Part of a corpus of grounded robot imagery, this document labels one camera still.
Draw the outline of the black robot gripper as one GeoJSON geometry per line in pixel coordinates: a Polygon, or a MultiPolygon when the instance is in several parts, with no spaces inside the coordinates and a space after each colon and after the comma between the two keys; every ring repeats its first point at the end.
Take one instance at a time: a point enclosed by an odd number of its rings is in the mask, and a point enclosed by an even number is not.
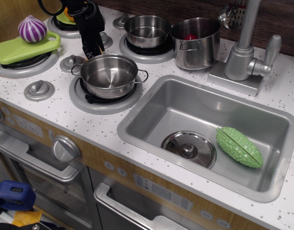
{"type": "Polygon", "coordinates": [[[98,46],[104,51],[100,32],[105,22],[95,0],[63,0],[63,6],[73,17],[82,38],[82,49],[87,59],[101,55],[98,46]]]}

